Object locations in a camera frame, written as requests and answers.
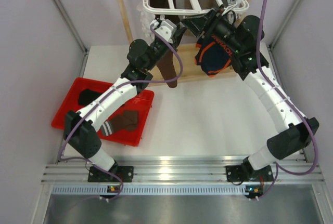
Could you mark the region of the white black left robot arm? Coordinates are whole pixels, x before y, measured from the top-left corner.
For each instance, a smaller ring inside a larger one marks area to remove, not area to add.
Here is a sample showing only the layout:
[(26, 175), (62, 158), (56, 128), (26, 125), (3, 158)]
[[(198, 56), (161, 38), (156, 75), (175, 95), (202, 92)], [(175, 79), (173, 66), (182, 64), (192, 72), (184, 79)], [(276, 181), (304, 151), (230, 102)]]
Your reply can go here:
[(186, 28), (170, 20), (154, 20), (150, 30), (155, 36), (151, 44), (143, 39), (130, 43), (127, 54), (129, 64), (116, 82), (88, 105), (76, 112), (70, 110), (65, 117), (65, 142), (98, 167), (99, 174), (106, 181), (116, 178), (118, 164), (102, 148), (97, 132), (120, 106), (140, 94), (148, 84), (154, 83), (150, 70), (168, 51), (177, 53)]

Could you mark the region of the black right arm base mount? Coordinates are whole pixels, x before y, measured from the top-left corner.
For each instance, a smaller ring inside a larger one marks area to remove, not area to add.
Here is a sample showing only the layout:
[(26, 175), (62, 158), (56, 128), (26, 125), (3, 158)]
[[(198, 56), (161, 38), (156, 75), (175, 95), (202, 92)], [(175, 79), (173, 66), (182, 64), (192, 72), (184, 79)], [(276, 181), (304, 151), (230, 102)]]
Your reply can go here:
[(270, 166), (260, 170), (247, 171), (241, 165), (228, 165), (225, 169), (227, 181), (234, 185), (241, 185), (244, 182), (272, 182), (274, 180)]

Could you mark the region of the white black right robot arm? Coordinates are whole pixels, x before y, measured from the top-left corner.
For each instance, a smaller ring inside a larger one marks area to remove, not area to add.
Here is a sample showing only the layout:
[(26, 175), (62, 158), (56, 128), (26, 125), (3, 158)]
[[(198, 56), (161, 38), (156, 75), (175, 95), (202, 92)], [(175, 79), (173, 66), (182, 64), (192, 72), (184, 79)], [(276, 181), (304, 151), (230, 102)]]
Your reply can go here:
[(226, 12), (213, 8), (206, 14), (187, 17), (181, 23), (194, 36), (215, 37), (232, 51), (234, 71), (254, 91), (273, 120), (277, 135), (241, 164), (246, 179), (256, 180), (264, 167), (311, 143), (319, 122), (301, 113), (276, 81), (268, 61), (260, 52), (263, 27), (259, 17), (248, 15), (235, 27)]

